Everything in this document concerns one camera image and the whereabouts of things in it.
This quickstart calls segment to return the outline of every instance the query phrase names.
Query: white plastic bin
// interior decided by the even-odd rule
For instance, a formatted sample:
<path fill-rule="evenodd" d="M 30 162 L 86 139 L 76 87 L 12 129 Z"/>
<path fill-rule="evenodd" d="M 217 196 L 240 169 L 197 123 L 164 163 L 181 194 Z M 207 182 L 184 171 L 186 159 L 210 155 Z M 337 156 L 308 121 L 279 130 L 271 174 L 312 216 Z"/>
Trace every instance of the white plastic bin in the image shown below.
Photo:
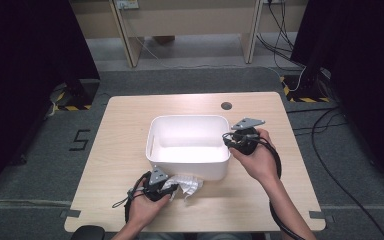
<path fill-rule="evenodd" d="M 220 180 L 230 157 L 222 135 L 229 131 L 228 121 L 221 116 L 160 116 L 151 123 L 146 157 L 169 175 Z"/>

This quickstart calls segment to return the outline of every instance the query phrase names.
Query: hand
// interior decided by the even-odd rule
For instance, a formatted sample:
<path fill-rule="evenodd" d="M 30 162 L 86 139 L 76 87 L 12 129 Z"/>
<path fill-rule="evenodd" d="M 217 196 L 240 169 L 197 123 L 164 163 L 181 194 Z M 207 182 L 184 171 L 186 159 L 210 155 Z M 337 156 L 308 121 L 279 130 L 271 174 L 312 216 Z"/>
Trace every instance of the hand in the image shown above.
<path fill-rule="evenodd" d="M 271 146 L 269 132 L 264 129 L 257 129 L 260 137 L 266 139 Z M 258 144 L 255 151 L 250 155 L 244 155 L 235 148 L 229 149 L 232 155 L 244 166 L 248 174 L 260 182 L 261 185 L 266 186 L 272 181 L 279 180 L 277 176 L 276 163 L 270 151 L 261 144 Z"/>
<path fill-rule="evenodd" d="M 139 187 L 143 186 L 144 181 L 145 179 L 142 180 Z M 170 195 L 167 194 L 160 200 L 153 202 L 141 194 L 142 192 L 140 191 L 134 194 L 136 197 L 130 206 L 129 223 L 132 222 L 144 228 L 154 220 L 160 210 L 169 202 Z"/>

